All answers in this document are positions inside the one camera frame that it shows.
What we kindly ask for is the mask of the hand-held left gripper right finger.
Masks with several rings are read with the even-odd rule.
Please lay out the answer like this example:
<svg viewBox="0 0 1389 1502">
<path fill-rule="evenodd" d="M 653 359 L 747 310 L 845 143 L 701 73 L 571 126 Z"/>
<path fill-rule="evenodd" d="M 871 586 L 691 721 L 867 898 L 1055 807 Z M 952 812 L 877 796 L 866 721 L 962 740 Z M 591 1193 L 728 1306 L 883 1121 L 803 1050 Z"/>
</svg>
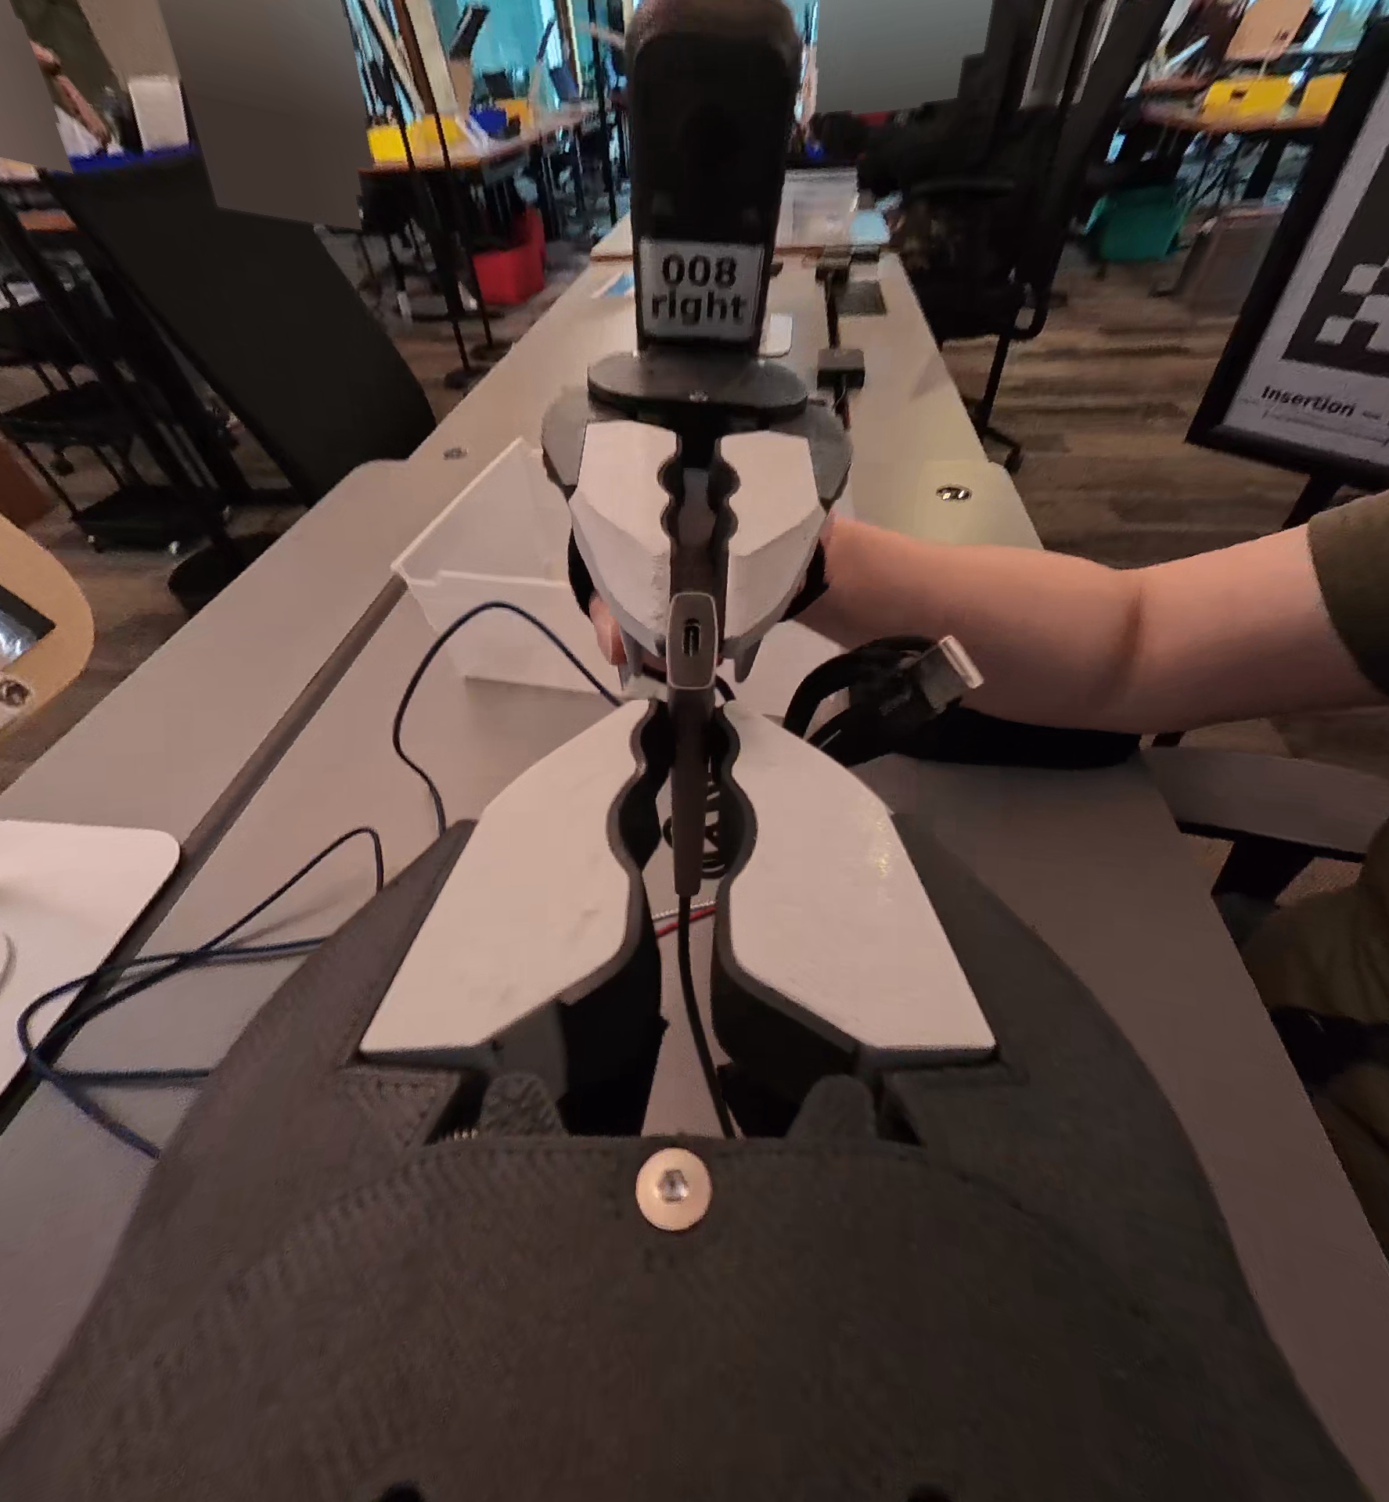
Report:
<svg viewBox="0 0 1389 1502">
<path fill-rule="evenodd" d="M 731 703 L 730 780 L 754 815 L 727 857 L 735 973 L 864 1057 L 988 1057 L 992 1026 L 888 805 L 855 772 Z"/>
</svg>

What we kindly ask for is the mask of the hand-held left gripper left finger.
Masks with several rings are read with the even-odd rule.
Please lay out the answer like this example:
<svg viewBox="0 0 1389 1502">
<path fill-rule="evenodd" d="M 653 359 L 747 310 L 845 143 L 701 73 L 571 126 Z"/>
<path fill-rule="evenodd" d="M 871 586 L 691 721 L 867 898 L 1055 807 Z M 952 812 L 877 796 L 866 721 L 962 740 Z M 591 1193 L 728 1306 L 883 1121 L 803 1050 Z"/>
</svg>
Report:
<svg viewBox="0 0 1389 1502">
<path fill-rule="evenodd" d="M 554 1004 L 631 954 L 642 884 L 613 813 L 658 705 L 626 703 L 490 801 L 362 1034 L 373 1061 L 563 1061 Z"/>
</svg>

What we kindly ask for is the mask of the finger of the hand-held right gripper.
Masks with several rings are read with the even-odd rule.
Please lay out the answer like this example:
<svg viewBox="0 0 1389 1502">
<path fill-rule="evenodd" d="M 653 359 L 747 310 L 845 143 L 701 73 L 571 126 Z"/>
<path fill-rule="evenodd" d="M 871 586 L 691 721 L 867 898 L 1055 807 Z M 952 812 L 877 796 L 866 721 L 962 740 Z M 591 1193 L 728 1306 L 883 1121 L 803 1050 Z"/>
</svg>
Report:
<svg viewBox="0 0 1389 1502">
<path fill-rule="evenodd" d="M 743 682 L 807 578 L 826 509 L 805 436 L 751 430 L 719 455 L 731 479 L 717 509 L 717 613 L 722 658 Z"/>
<path fill-rule="evenodd" d="M 674 543 L 663 471 L 675 457 L 669 428 L 591 422 L 568 500 L 575 543 L 624 642 L 626 681 L 645 676 L 666 653 Z"/>
</svg>

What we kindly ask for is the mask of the translucent white plastic bin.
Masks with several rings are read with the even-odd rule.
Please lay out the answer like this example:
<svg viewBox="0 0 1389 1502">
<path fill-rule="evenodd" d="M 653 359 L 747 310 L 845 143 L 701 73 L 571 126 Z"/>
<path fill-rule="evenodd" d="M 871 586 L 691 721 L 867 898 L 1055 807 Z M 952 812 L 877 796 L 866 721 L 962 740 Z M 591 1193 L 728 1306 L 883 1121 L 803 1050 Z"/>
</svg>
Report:
<svg viewBox="0 0 1389 1502">
<path fill-rule="evenodd" d="M 575 599 L 570 513 L 541 449 L 514 439 L 392 561 L 461 679 L 623 697 Z"/>
</svg>

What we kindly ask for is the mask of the grey usb hub with cable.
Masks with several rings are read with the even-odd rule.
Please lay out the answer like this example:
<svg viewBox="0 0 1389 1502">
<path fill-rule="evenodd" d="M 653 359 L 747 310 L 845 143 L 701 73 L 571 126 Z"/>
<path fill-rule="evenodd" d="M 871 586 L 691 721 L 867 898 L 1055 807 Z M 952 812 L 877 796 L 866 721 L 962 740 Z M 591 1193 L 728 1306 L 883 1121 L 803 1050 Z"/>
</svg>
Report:
<svg viewBox="0 0 1389 1502">
<path fill-rule="evenodd" d="M 699 589 L 672 596 L 666 634 L 664 677 L 667 709 L 674 732 L 671 767 L 672 805 L 669 839 L 677 892 L 677 970 L 687 1021 L 704 1085 L 725 1138 L 736 1138 L 722 1092 L 722 1081 L 706 1034 L 693 973 L 691 929 L 696 903 L 707 877 L 723 873 L 720 793 L 711 770 L 712 725 L 719 706 L 717 668 L 720 623 L 715 599 Z"/>
</svg>

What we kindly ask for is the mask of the person's right forearm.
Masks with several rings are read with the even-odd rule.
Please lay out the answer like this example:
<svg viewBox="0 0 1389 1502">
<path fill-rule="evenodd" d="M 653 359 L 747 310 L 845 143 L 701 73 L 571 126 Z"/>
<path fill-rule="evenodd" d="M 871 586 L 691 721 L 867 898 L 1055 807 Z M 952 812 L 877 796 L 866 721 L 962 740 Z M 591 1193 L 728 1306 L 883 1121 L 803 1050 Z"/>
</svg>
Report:
<svg viewBox="0 0 1389 1502">
<path fill-rule="evenodd" d="M 821 540 L 827 589 L 803 621 L 848 645 L 954 637 L 981 674 L 967 701 L 999 717 L 1152 733 L 1386 703 L 1300 530 L 1143 569 L 853 517 Z"/>
</svg>

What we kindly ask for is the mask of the red storage crate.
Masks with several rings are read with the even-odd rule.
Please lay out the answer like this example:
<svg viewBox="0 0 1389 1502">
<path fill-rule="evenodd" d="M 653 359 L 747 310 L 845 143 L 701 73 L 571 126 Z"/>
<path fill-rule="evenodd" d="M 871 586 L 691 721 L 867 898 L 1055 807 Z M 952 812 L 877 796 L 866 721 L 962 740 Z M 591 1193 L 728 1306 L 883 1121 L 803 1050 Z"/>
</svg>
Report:
<svg viewBox="0 0 1389 1502">
<path fill-rule="evenodd" d="M 539 209 L 512 218 L 504 241 L 472 252 L 479 298 L 491 308 L 519 308 L 544 290 L 547 239 Z"/>
</svg>

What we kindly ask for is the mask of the yellow storage bin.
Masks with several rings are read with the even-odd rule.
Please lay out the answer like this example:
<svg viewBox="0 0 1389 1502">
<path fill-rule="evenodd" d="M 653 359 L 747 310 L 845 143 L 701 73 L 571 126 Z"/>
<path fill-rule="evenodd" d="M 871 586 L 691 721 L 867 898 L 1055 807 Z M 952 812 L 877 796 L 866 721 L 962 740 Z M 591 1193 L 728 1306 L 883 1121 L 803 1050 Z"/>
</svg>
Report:
<svg viewBox="0 0 1389 1502">
<path fill-rule="evenodd" d="M 367 143 L 375 169 L 403 169 L 410 161 L 424 166 L 447 158 L 458 159 L 471 145 L 467 132 L 455 116 L 426 116 L 399 122 L 373 122 L 367 127 Z"/>
<path fill-rule="evenodd" d="M 1266 73 L 1212 82 L 1197 108 L 1204 124 L 1256 129 L 1322 121 L 1336 102 L 1346 71 Z"/>
</svg>

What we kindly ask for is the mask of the green storage bin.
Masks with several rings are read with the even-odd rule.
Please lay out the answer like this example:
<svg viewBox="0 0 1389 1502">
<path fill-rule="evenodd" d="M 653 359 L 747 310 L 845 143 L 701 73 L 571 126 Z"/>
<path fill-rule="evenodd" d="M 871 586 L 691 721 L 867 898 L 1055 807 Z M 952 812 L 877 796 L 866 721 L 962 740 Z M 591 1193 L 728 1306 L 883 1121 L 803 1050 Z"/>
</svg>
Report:
<svg viewBox="0 0 1389 1502">
<path fill-rule="evenodd" d="M 1178 249 L 1186 215 L 1175 183 L 1117 188 L 1093 207 L 1082 249 L 1096 265 L 1164 260 Z"/>
</svg>

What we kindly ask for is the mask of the instruction board on white stand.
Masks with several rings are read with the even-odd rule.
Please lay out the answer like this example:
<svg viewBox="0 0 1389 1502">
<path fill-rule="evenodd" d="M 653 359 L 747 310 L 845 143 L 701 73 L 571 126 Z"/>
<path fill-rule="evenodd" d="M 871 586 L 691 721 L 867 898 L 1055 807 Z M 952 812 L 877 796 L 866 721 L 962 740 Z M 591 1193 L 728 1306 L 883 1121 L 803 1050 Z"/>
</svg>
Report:
<svg viewBox="0 0 1389 1502">
<path fill-rule="evenodd" d="M 0 514 L 0 740 L 82 674 L 93 644 L 77 580 Z M 27 1004 L 72 999 L 178 858 L 162 829 L 0 820 L 0 1097 L 24 1063 L 16 1021 Z"/>
</svg>

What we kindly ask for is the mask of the black sign stand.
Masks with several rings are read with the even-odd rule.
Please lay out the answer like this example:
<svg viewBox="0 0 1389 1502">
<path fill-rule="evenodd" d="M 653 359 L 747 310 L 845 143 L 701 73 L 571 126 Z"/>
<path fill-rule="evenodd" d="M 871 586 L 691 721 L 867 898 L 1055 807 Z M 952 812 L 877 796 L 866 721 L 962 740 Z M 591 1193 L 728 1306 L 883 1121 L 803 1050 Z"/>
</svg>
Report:
<svg viewBox="0 0 1389 1502">
<path fill-rule="evenodd" d="M 1335 473 L 1317 473 L 1306 478 L 1293 506 L 1282 524 L 1284 530 L 1306 525 L 1314 516 L 1324 514 L 1348 500 L 1359 498 L 1372 490 L 1365 484 L 1357 484 L 1340 478 Z"/>
</svg>

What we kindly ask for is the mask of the framed marker sign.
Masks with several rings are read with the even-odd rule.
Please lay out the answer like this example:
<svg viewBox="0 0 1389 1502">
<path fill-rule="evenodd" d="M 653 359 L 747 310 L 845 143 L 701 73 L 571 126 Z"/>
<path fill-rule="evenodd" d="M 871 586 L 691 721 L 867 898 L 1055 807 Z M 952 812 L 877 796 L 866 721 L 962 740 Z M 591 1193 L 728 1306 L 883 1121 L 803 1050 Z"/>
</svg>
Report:
<svg viewBox="0 0 1389 1502">
<path fill-rule="evenodd" d="M 1188 438 L 1389 486 L 1389 18 L 1356 52 Z"/>
</svg>

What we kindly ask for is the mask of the person in olive shirt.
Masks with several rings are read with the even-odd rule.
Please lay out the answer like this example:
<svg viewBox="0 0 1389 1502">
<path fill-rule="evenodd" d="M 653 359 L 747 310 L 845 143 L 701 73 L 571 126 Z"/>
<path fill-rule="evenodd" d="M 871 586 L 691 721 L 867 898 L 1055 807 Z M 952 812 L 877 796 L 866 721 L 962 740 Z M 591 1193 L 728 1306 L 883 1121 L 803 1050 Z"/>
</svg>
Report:
<svg viewBox="0 0 1389 1502">
<path fill-rule="evenodd" d="M 1308 535 L 1332 623 L 1389 698 L 1389 492 Z M 1349 887 L 1274 909 L 1244 959 L 1389 1260 L 1389 818 Z"/>
</svg>

